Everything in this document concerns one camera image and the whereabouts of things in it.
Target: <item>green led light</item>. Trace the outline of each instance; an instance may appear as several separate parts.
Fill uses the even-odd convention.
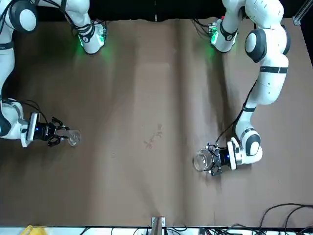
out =
[[[216,41],[217,41],[218,35],[219,35],[218,31],[216,31],[216,32],[212,35],[212,37],[211,37],[211,44],[212,44],[212,45],[215,45],[215,43],[216,43]]]
[[[82,39],[79,37],[79,35],[78,35],[78,38],[79,38],[79,41],[80,41],[80,45],[83,47],[83,42],[82,42]]]

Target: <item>brown mat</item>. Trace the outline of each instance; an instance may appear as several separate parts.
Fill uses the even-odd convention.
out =
[[[225,55],[188,20],[113,22],[93,56],[67,23],[16,35],[12,96],[37,101],[83,140],[26,149],[0,141],[0,224],[148,226],[163,215],[168,226],[257,226],[272,205],[312,203],[313,70],[301,28],[284,22],[288,77],[278,100],[252,119],[264,156],[216,178],[197,173],[191,160],[236,117],[258,76],[244,49],[252,22],[242,23]],[[282,225],[289,210],[270,213],[265,225]],[[309,213],[290,226],[307,226]]]

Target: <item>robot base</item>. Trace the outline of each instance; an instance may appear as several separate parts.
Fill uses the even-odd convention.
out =
[[[86,37],[79,35],[81,46],[88,54],[95,54],[103,45],[106,40],[106,28],[97,22],[94,24],[94,34],[90,38],[89,42]]]

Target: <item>black wire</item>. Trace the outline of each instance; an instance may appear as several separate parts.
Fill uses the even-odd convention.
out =
[[[308,205],[303,205],[303,206],[300,206],[300,207],[297,207],[297,208],[293,209],[293,210],[289,213],[289,215],[287,216],[287,218],[286,218],[286,220],[285,220],[285,233],[287,233],[287,224],[288,224],[288,220],[289,220],[290,216],[291,216],[293,213],[295,213],[297,210],[302,209],[302,208],[311,208],[311,209],[313,209],[312,206],[308,206]]]
[[[261,231],[262,229],[262,225],[263,225],[263,222],[264,222],[264,219],[265,219],[265,216],[267,215],[267,213],[274,209],[274,208],[277,208],[277,207],[284,207],[284,206],[299,206],[299,207],[308,207],[308,208],[313,208],[313,205],[304,205],[304,204],[299,204],[299,203],[283,203],[283,204],[279,204],[279,205],[276,205],[276,206],[273,206],[271,208],[268,208],[263,216],[262,216],[262,219],[261,219],[261,222],[260,222],[260,227],[259,227],[259,232]]]
[[[253,90],[255,84],[256,84],[256,81],[255,81],[255,83],[253,84],[253,86],[251,87],[251,89],[250,89],[250,91],[249,91],[249,93],[248,93],[248,95],[247,95],[247,97],[246,97],[246,100],[245,100],[245,102],[244,102],[244,104],[243,104],[243,107],[246,106],[246,103],[248,102],[249,96],[250,96],[250,94],[251,94],[251,92],[252,92],[252,90]],[[236,117],[236,119],[220,134],[220,136],[218,136],[218,138],[216,139],[215,143],[218,143],[219,140],[220,140],[220,138],[223,136],[223,134],[225,134],[225,132],[228,131],[228,130],[239,120],[239,118],[240,118],[242,112],[243,112],[243,110],[240,111],[240,113],[238,114],[238,116]]]
[[[207,33],[201,32],[201,31],[198,29],[198,27],[197,27],[197,25],[195,24],[194,21],[191,21],[191,22],[192,22],[192,24],[194,25],[194,27],[195,27],[195,29],[196,29],[197,34],[199,35],[199,37],[200,37],[201,39],[203,39],[203,40],[207,40],[209,35],[208,35]]]
[[[198,19],[192,19],[196,24],[200,25],[201,27],[209,28],[207,24],[202,24]]]
[[[91,229],[91,227],[85,227],[85,229],[79,235],[83,235],[89,229]]]
[[[139,230],[139,228],[137,228],[137,229],[135,230],[135,232],[133,233],[133,235],[135,235],[135,233],[136,233],[138,230]]]
[[[304,228],[303,230],[301,230],[300,232],[298,232],[298,234],[303,233],[304,231],[313,228],[313,225],[307,226],[306,228]]]
[[[172,231],[172,233],[175,232],[176,234],[180,235],[180,233],[178,231],[176,231],[174,229],[169,229],[169,228],[164,228],[164,234],[166,234],[167,230]]]
[[[9,10],[9,8],[12,6],[12,4],[14,4],[15,2],[17,2],[17,0],[12,0],[12,1],[10,1],[9,4],[5,7],[3,13],[1,14],[0,22],[1,22],[1,20],[3,20],[3,21],[2,21],[2,24],[1,24],[1,28],[0,28],[0,34],[1,34],[1,32],[2,32],[2,30],[3,30],[3,27],[4,27],[4,22],[5,22],[6,13],[7,13],[7,11]]]
[[[177,231],[177,232],[184,232],[184,231],[186,231],[187,230],[187,227],[185,226],[185,228],[183,228],[183,229],[176,229],[176,228],[173,228],[175,231]]]
[[[39,104],[37,102],[35,102],[34,100],[26,99],[26,100],[21,100],[21,102],[31,102],[37,106],[38,110],[40,110]]]
[[[3,102],[10,102],[10,103],[20,103],[20,104],[24,104],[24,105],[27,105],[29,107],[32,107],[33,109],[37,110],[43,116],[43,118],[45,119],[46,123],[48,123],[47,118],[45,117],[43,112],[40,110],[39,104],[37,102],[33,101],[33,100],[30,100],[30,99],[28,99],[28,100],[13,100],[13,99],[5,98],[5,99],[2,99],[2,101]]]

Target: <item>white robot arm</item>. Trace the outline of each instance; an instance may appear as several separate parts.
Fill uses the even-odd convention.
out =
[[[251,125],[251,117],[257,105],[273,103],[283,87],[289,61],[290,37],[280,25],[284,9],[279,0],[223,0],[226,14],[217,22],[218,36],[215,47],[228,52],[235,40],[242,10],[257,25],[246,39],[246,53],[260,62],[259,76],[250,90],[243,108],[233,124],[236,137],[227,142],[227,148],[216,144],[206,147],[212,153],[211,174],[221,173],[221,166],[235,170],[237,165],[252,164],[262,158],[261,137]]]
[[[66,138],[58,136],[56,131],[68,130],[54,117],[50,123],[38,122],[38,113],[33,113],[30,121],[25,121],[21,104],[13,99],[2,98],[2,87],[14,68],[12,33],[14,30],[23,33],[35,30],[36,5],[60,8],[78,31],[87,53],[96,53],[104,45],[105,29],[90,20],[89,0],[0,0],[0,138],[20,139],[23,147],[35,139],[48,141],[49,146],[54,146]]]

